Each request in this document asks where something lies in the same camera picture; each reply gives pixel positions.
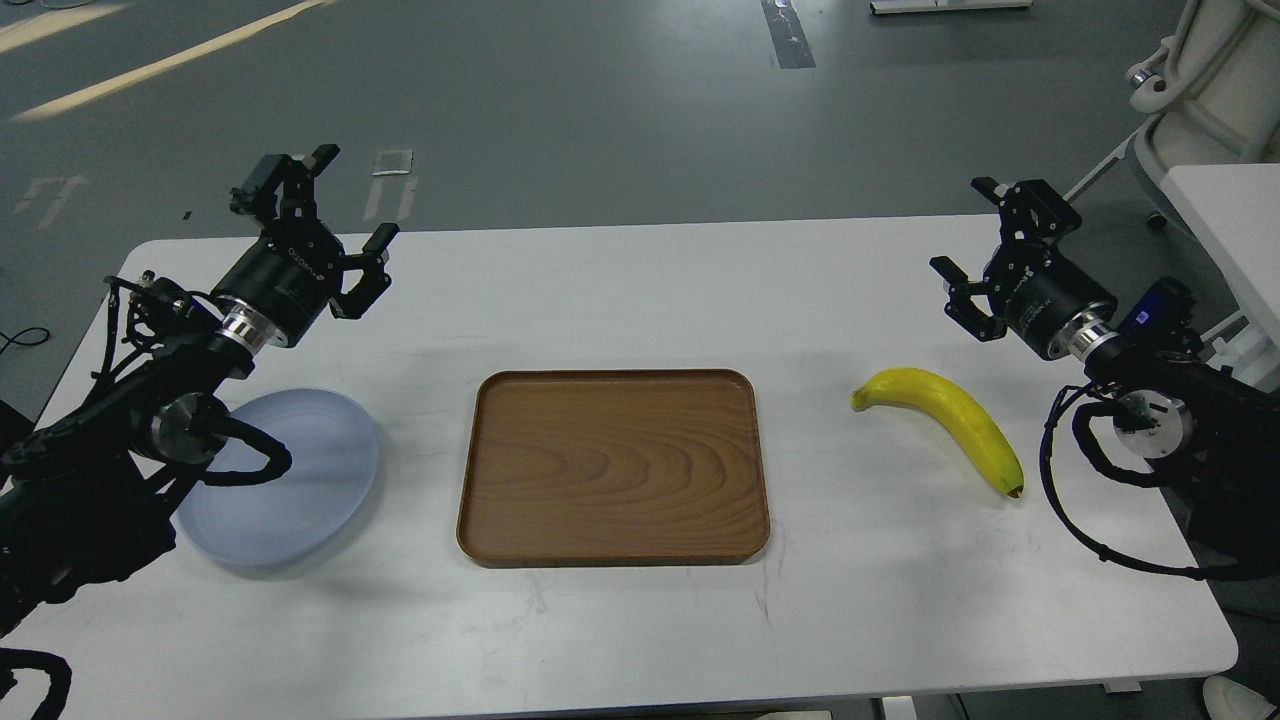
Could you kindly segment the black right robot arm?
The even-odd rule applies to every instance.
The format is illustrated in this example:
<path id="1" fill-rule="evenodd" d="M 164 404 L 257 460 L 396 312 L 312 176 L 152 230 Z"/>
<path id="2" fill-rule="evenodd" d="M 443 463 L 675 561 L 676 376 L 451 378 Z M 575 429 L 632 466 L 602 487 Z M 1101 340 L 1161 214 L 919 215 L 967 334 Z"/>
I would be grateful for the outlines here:
<path id="1" fill-rule="evenodd" d="M 1155 304 L 1152 322 L 1132 314 L 1114 328 L 1116 299 L 1059 249 L 1082 218 L 1046 181 L 977 177 L 972 186 L 998 213 L 998 247 L 977 281 L 951 258 L 932 258 L 931 266 L 947 290 L 946 314 L 974 338 L 991 342 L 1012 332 L 1046 361 L 1082 363 L 1087 383 L 1059 391 L 1038 451 L 1046 498 L 1066 530 L 1098 560 L 1137 571 L 1202 582 L 1276 577 L 1277 492 L 1263 489 L 1245 464 L 1277 464 L 1277 398 L 1197 359 L 1185 338 L 1189 311 L 1174 301 Z M 1065 414 L 1102 477 L 1179 488 L 1193 503 L 1224 510 L 1226 551 L 1235 562 L 1172 568 L 1084 533 L 1053 483 L 1053 437 Z"/>

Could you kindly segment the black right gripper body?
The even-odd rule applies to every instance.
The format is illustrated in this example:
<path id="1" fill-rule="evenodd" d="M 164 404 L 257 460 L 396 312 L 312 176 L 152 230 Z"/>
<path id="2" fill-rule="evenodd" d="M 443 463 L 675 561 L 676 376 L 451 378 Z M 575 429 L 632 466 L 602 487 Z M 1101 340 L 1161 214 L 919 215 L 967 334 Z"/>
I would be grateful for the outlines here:
<path id="1" fill-rule="evenodd" d="M 1117 307 L 1112 293 L 1047 243 L 1002 243 L 986 281 L 993 315 L 1046 361 L 1068 354 L 1060 334 L 1080 313 L 1108 320 Z"/>

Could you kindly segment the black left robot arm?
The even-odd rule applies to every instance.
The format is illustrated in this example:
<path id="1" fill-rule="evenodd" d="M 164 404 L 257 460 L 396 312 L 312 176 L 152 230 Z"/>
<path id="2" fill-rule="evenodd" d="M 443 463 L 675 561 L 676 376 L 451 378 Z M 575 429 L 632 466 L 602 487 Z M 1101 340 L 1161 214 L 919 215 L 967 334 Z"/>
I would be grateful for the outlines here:
<path id="1" fill-rule="evenodd" d="M 105 278 L 106 341 L 83 402 L 3 454 L 1 624 L 83 585 L 123 582 L 174 550 L 173 515 L 198 484 L 259 486 L 292 456 L 216 396 L 268 345 L 294 347 L 323 311 L 361 318 L 390 287 L 380 224 L 358 252 L 321 222 L 315 181 L 339 155 L 268 154 L 230 192 L 257 240 L 210 292 L 146 272 Z"/>

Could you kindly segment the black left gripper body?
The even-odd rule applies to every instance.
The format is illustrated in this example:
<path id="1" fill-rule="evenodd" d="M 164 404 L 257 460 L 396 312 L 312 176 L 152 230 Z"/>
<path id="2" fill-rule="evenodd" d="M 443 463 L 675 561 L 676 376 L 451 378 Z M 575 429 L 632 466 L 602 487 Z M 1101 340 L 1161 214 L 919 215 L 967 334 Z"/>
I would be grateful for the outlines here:
<path id="1" fill-rule="evenodd" d="M 334 268 L 342 245 L 320 222 L 314 190 L 233 188 L 232 211 L 260 224 L 259 238 L 215 284 L 215 306 L 252 309 L 273 325 L 269 342 L 294 347 L 337 293 Z"/>

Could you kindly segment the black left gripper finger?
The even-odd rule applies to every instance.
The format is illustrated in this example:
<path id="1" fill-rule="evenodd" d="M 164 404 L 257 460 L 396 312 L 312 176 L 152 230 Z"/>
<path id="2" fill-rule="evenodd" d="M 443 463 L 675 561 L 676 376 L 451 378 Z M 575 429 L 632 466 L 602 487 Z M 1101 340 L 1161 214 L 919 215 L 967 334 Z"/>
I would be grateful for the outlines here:
<path id="1" fill-rule="evenodd" d="M 334 318 L 357 320 L 387 292 L 392 284 L 387 272 L 389 247 L 399 232 L 398 223 L 381 223 L 360 252 L 339 254 L 333 274 Z"/>
<path id="2" fill-rule="evenodd" d="M 321 143 L 301 158 L 264 155 L 246 181 L 230 190 L 230 211 L 256 223 L 317 220 L 315 179 L 339 154 L 338 145 Z"/>

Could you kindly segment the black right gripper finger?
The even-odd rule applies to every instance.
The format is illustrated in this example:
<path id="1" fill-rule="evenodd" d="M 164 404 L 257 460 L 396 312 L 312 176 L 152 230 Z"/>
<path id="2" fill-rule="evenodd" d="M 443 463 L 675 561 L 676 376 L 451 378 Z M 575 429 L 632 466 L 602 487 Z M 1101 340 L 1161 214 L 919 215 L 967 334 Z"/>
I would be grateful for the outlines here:
<path id="1" fill-rule="evenodd" d="M 1083 224 L 1080 214 L 1044 179 L 1007 184 L 975 177 L 970 187 L 997 210 L 997 250 L 1052 249 Z"/>
<path id="2" fill-rule="evenodd" d="M 973 301 L 974 297 L 989 296 L 993 288 L 989 282 L 970 281 L 966 273 L 948 256 L 934 256 L 929 260 L 929 265 L 945 283 L 947 302 L 943 311 L 947 316 L 980 342 L 991 342 L 1006 336 L 1007 324 L 1005 320 L 982 313 Z"/>

